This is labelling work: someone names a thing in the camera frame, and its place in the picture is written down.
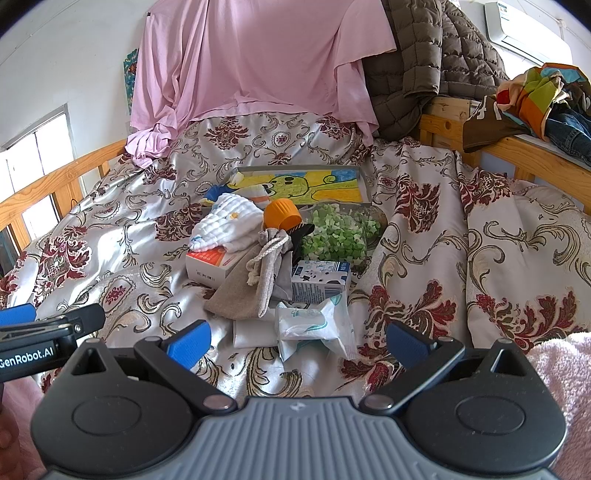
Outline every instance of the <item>pink blanket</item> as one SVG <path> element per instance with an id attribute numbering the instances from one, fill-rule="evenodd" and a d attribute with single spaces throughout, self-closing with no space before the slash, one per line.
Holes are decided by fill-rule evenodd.
<path id="1" fill-rule="evenodd" d="M 568 433 L 554 465 L 562 480 L 591 478 L 591 333 L 535 346 L 528 355 L 564 412 Z"/>
<path id="2" fill-rule="evenodd" d="M 127 152 L 147 166 L 192 120 L 258 112 L 377 120 L 361 59 L 395 50 L 380 0 L 159 0 L 139 48 Z"/>
<path id="3" fill-rule="evenodd" d="M 31 417 L 43 398 L 37 383 L 31 378 L 19 378 L 4 384 L 2 408 L 12 412 L 18 425 L 21 444 L 21 466 L 25 480 L 37 480 L 44 472 L 37 449 L 31 440 Z"/>

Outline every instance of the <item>jeans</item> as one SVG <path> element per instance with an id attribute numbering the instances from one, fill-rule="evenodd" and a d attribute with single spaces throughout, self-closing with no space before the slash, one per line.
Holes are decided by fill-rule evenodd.
<path id="1" fill-rule="evenodd" d="M 591 118 L 555 105 L 546 120 L 545 134 L 559 149 L 591 166 Z"/>

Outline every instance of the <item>air conditioner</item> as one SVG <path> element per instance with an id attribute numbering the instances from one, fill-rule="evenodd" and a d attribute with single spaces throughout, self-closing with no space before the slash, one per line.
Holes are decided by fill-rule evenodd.
<path id="1" fill-rule="evenodd" d="M 491 42 L 542 65 L 573 62 L 570 47 L 558 35 L 521 10 L 503 2 L 485 4 L 486 30 Z"/>

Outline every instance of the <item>window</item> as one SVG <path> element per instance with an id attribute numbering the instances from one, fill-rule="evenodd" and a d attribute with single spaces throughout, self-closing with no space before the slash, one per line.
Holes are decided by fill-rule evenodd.
<path id="1" fill-rule="evenodd" d="M 74 160 L 66 106 L 53 111 L 0 149 L 0 202 Z M 31 239 L 57 225 L 47 196 L 22 214 Z"/>

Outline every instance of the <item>white baby towel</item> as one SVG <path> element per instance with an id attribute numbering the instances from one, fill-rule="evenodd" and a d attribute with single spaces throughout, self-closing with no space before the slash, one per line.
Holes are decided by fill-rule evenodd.
<path id="1" fill-rule="evenodd" d="M 224 193 L 209 215 L 193 227 L 189 248 L 205 252 L 221 245 L 227 252 L 243 250 L 256 241 L 262 218 L 262 210 L 250 200 Z"/>

